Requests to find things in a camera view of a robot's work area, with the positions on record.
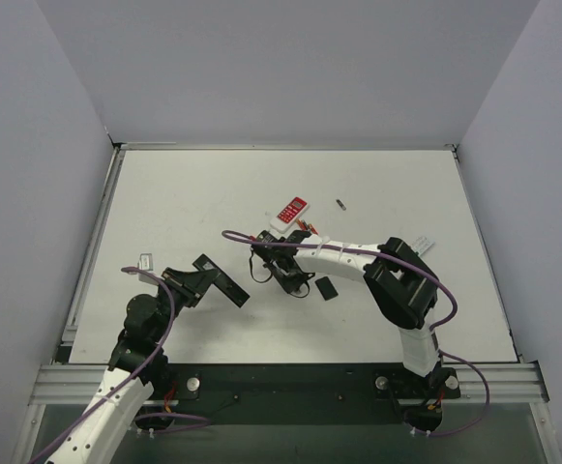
white tabletop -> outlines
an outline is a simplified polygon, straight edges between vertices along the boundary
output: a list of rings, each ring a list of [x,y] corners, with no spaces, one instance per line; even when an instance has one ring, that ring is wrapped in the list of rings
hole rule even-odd
[[[193,271],[205,253],[251,295],[238,308],[213,287],[196,308],[185,308],[165,344],[172,363],[400,362],[399,331],[365,284],[332,277],[333,300],[314,286],[295,299],[274,280],[252,281],[248,246],[221,237],[224,229],[267,229],[294,196],[311,203],[304,219],[332,240],[434,240],[423,259],[459,303],[458,316],[437,329],[442,349],[475,362],[517,360],[450,152],[128,151],[71,362],[105,363],[126,303],[156,293],[119,271],[141,253],[152,253],[158,274]],[[436,319],[450,309],[440,293]]]

purple cable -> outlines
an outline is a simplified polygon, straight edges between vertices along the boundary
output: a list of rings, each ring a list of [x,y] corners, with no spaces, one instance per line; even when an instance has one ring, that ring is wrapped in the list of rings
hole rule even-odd
[[[326,248],[326,249],[334,249],[336,251],[342,251],[343,253],[349,253],[349,254],[367,254],[367,255],[370,255],[370,256],[377,256],[378,258],[386,259],[388,261],[396,263],[399,266],[402,266],[403,268],[408,269],[408,270],[418,274],[419,276],[424,277],[428,281],[434,283],[437,286],[437,288],[439,288],[444,293],[444,295],[446,295],[448,297],[448,299],[451,301],[451,304],[453,305],[453,309],[451,310],[450,314],[448,316],[446,316],[444,319],[441,319],[441,320],[431,324],[429,326],[429,328],[431,330],[449,322],[451,319],[453,319],[455,317],[455,315],[457,314],[457,311],[458,311],[457,300],[455,299],[455,297],[453,296],[451,291],[448,288],[446,288],[446,286],[442,282],[440,282],[437,279],[437,277],[423,271],[420,268],[417,268],[413,264],[406,263],[405,261],[403,261],[401,259],[398,259],[395,256],[391,256],[389,254],[386,254],[386,253],[380,253],[379,251],[372,251],[370,249],[341,248],[340,246],[327,245],[327,244],[324,244],[323,246],[320,246],[320,245],[316,245],[316,244],[288,244],[288,243],[285,243],[285,242],[263,243],[263,242],[258,242],[257,240],[252,240],[250,236],[248,236],[246,234],[243,234],[241,232],[236,232],[234,230],[223,230],[222,236],[225,237],[227,240],[231,240],[233,242],[238,242],[240,244],[253,245],[253,246],[256,246],[256,247],[286,247],[286,248],[309,248],[309,249]],[[466,360],[464,360],[462,358],[459,358],[457,356],[450,355],[450,354],[448,354],[448,353],[446,353],[442,350],[439,350],[439,352],[442,356],[446,356],[447,358],[450,358],[452,360],[455,360],[455,361],[458,361],[460,363],[463,363],[463,364],[467,365],[468,367],[470,367],[474,372],[476,372],[479,375],[479,377],[483,381],[483,384],[485,385],[485,407],[483,408],[483,411],[481,412],[481,414],[476,419],[472,420],[471,422],[464,425],[463,427],[456,428],[456,429],[453,429],[453,430],[447,430],[447,431],[443,431],[443,432],[430,433],[429,436],[432,437],[432,438],[449,437],[451,435],[455,435],[455,434],[457,434],[459,432],[462,432],[463,430],[466,430],[466,429],[470,428],[471,426],[477,424],[487,415],[487,412],[488,412],[488,409],[489,409],[489,404],[490,404],[489,385],[488,385],[487,379],[485,378],[485,375],[483,375],[483,372],[481,372],[479,370],[479,368],[476,367],[476,365],[474,365],[470,361],[466,361]],[[427,432],[425,432],[424,430],[416,429],[416,431],[419,432],[419,433],[423,433],[423,434],[427,435]]]
[[[135,421],[139,419],[150,419],[150,418],[174,418],[174,419],[188,419],[189,421],[198,421],[201,423],[193,423],[191,425],[181,425],[179,427],[167,428],[165,430],[154,430],[155,435],[173,433],[173,432],[183,432],[185,430],[195,430],[196,428],[203,428],[210,425],[212,422],[209,419],[202,418],[201,416],[193,416],[192,414],[178,414],[178,413],[150,413],[141,414],[134,418]]]
[[[89,416],[94,414],[98,410],[98,408],[100,408],[103,404],[106,403],[106,400],[108,398],[110,398],[112,395],[114,395],[115,393],[117,393],[118,391],[123,389],[124,386],[126,386],[126,384],[128,384],[133,378],[135,378],[141,372],[141,370],[143,370],[145,368],[145,366],[147,364],[149,364],[151,362],[151,360],[154,359],[154,357],[156,355],[158,355],[158,353],[163,348],[164,342],[166,341],[166,339],[168,338],[168,335],[171,332],[171,327],[173,326],[173,322],[175,321],[175,301],[173,300],[173,295],[171,294],[171,291],[168,289],[168,287],[163,282],[163,280],[161,278],[159,278],[158,276],[152,274],[152,273],[148,273],[148,272],[143,271],[143,270],[141,270],[139,268],[136,268],[134,266],[122,268],[121,271],[122,271],[122,273],[127,273],[127,274],[131,274],[131,273],[143,274],[144,276],[147,276],[147,277],[155,280],[160,285],[160,287],[164,290],[164,292],[166,292],[166,295],[168,296],[168,300],[169,300],[169,304],[170,304],[170,310],[171,310],[171,314],[170,314],[169,319],[168,319],[168,326],[166,327],[166,332],[164,333],[163,337],[159,340],[158,345],[156,346],[156,348],[154,349],[152,354],[149,355],[149,357],[144,362],[142,362],[141,365],[137,369],[135,369],[132,374],[130,374],[123,382],[121,382],[119,385],[117,385],[117,387],[115,387],[113,390],[111,390],[109,393],[107,393],[106,396],[102,397],[91,408],[89,408],[87,411],[85,411],[77,420],[75,420],[72,423],[72,425],[70,425],[57,438],[55,438],[52,442],[50,442],[46,446],[46,448],[44,448],[42,451],[40,451],[38,454],[36,454],[36,456],[32,457],[31,460],[27,464],[34,464],[34,463],[40,461],[41,459],[44,459],[44,458],[48,457],[51,453],[53,453],[59,447],[59,445],[61,445],[64,442],[64,440],[66,440],[66,438],[68,438],[68,435],[70,435],[70,433],[74,430],[74,428],[77,425],[81,424],[83,421],[85,421],[87,418],[89,418]]]

